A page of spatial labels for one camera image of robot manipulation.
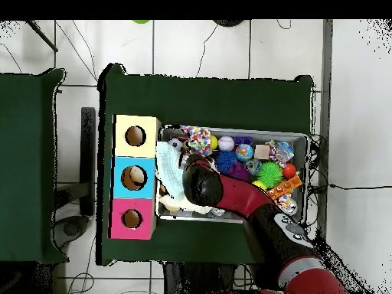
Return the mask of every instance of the blue spiky ball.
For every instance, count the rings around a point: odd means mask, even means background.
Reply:
[[[219,151],[215,160],[217,170],[222,174],[228,174],[230,167],[236,165],[237,156],[232,151]]]

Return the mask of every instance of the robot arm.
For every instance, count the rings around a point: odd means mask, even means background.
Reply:
[[[218,174],[198,155],[188,160],[183,183],[191,203],[234,211],[248,222],[286,294],[348,294],[314,252],[305,230],[283,214],[265,192]]]

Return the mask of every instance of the yellow box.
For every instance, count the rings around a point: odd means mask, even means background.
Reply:
[[[161,122],[151,116],[115,115],[116,147],[119,157],[154,158]],[[135,141],[142,139],[142,144]]]

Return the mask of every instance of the light blue cloth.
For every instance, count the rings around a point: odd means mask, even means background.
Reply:
[[[176,200],[181,200],[185,196],[182,185],[183,170],[178,167],[179,160],[180,152],[175,147],[167,142],[156,143],[156,177]]]

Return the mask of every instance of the blue box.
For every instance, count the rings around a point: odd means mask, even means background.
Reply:
[[[139,166],[147,173],[147,182],[138,191],[130,191],[123,186],[121,174],[129,166]],[[154,158],[114,158],[113,198],[154,198],[155,196],[155,159]]]

